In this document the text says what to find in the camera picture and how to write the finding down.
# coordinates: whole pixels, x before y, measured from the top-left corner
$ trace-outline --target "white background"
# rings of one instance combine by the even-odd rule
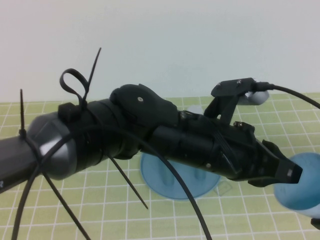
[[[207,96],[245,77],[320,92],[319,10],[317,0],[3,0],[0,102],[20,88],[30,101],[70,99],[61,73],[88,78],[99,47],[90,99],[138,83]]]

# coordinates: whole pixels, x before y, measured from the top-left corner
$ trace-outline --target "light blue disc base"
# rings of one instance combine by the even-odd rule
[[[198,198],[214,189],[220,175],[169,160],[179,173],[192,196]],[[156,156],[143,153],[140,162],[141,175],[145,183],[157,194],[173,200],[188,200],[174,175]]]

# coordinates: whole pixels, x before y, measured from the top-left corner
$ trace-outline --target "green cutting mat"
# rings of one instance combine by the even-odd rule
[[[309,97],[320,100],[320,93]],[[169,98],[180,110],[202,105],[211,97]],[[26,124],[57,110],[61,102],[25,104]],[[277,144],[290,157],[301,152],[320,153],[320,110],[287,94],[272,95],[261,106],[239,106],[234,121],[253,124],[258,139]],[[0,139],[18,134],[19,104],[0,103]],[[146,210],[106,160],[63,181],[55,181],[66,202],[93,240],[205,239],[189,202],[164,199],[150,191],[140,175],[140,156],[118,161],[149,206]],[[11,237],[24,184],[0,194],[0,239]],[[273,188],[255,188],[225,178],[216,190],[197,199],[214,240],[315,240],[320,231],[310,218],[281,207]],[[71,218],[39,176],[29,194],[19,232],[21,240],[84,239]]]

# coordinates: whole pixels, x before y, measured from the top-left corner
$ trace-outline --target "light blue ball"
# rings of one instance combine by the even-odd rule
[[[284,207],[293,211],[308,210],[320,204],[320,154],[300,153],[291,160],[302,167],[299,183],[274,184],[274,195]]]

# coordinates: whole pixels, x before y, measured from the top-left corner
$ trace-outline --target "black mount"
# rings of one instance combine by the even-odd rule
[[[255,83],[251,77],[218,83],[211,92],[214,99],[204,111],[204,115],[211,119],[221,115],[221,123],[229,125],[239,98],[253,92]]]

